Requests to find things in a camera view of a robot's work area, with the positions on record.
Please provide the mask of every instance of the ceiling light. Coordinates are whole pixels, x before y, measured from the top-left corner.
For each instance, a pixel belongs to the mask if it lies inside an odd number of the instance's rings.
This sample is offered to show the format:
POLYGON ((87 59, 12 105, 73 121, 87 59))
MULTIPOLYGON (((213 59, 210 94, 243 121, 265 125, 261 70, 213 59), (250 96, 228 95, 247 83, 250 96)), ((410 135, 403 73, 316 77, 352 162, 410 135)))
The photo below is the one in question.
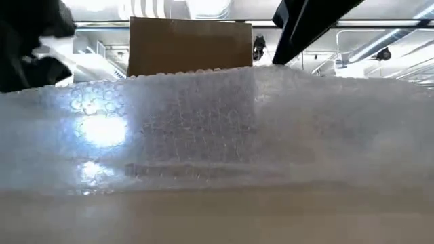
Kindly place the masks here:
POLYGON ((68 7, 82 7, 87 11, 99 12, 108 7, 116 6, 121 0, 62 0, 68 7))
POLYGON ((186 0, 192 18, 197 16, 219 17, 231 4, 231 0, 186 0))

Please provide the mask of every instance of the cardboard box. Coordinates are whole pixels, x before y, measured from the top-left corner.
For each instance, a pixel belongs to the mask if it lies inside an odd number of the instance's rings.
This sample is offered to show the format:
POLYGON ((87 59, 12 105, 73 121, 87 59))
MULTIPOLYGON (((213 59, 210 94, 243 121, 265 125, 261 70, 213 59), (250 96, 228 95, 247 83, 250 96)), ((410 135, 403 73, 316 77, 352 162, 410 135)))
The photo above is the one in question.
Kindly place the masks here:
POLYGON ((131 18, 128 75, 252 66, 252 26, 131 18))

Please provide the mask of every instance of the black object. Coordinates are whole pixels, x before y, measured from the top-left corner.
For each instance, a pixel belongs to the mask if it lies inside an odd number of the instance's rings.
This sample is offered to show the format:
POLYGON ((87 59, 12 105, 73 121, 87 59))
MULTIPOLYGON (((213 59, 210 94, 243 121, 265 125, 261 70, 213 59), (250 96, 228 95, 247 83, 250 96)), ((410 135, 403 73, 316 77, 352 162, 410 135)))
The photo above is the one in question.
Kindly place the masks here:
POLYGON ((389 60, 389 59, 391 59, 391 58, 392 58, 392 53, 389 51, 389 48, 388 48, 388 47, 386 47, 386 48, 384 48, 383 50, 379 51, 379 52, 377 53, 377 55, 376 55, 376 59, 377 59, 378 61, 381 61, 381 60, 389 60))
POLYGON ((53 85, 71 76, 59 60, 39 60, 32 51, 41 46, 40 37, 70 37, 75 29, 61 0, 0 0, 0 92, 53 85))
POLYGON ((282 0, 274 24, 283 29, 273 64, 286 64, 363 0, 282 0))
POLYGON ((264 56, 264 49, 266 47, 264 36, 258 35, 253 42, 253 60, 259 61, 264 56))

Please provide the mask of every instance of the ceiling pipe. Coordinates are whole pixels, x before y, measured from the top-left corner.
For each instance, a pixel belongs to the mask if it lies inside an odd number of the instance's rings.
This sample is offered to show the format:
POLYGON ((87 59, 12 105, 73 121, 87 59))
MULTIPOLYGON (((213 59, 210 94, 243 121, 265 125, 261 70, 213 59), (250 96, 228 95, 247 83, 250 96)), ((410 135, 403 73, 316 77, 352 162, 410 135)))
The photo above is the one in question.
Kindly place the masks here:
MULTIPOLYGON (((416 14, 413 17, 413 19, 431 19, 431 18, 434 18, 434 4, 430 5, 428 8, 426 8, 425 10, 423 10, 419 14, 416 14)), ((360 48, 352 51, 347 58, 347 62, 354 63, 369 58, 370 56, 376 54, 377 52, 383 50, 389 45, 404 38, 405 36, 408 36, 414 31, 415 31, 414 29, 392 30, 387 34, 377 39, 373 39, 370 42, 366 43, 365 45, 361 46, 360 48)))

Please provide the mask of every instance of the brown cardboard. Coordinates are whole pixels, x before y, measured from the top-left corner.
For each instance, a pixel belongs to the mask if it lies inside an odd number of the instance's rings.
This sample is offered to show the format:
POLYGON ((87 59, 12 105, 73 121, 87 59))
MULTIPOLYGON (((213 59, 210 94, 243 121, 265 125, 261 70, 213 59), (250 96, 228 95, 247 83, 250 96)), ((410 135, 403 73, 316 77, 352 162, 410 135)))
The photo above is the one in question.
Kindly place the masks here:
POLYGON ((434 243, 420 190, 314 186, 2 195, 1 243, 434 243))
POLYGON ((129 76, 251 66, 252 26, 132 17, 129 62, 129 76))

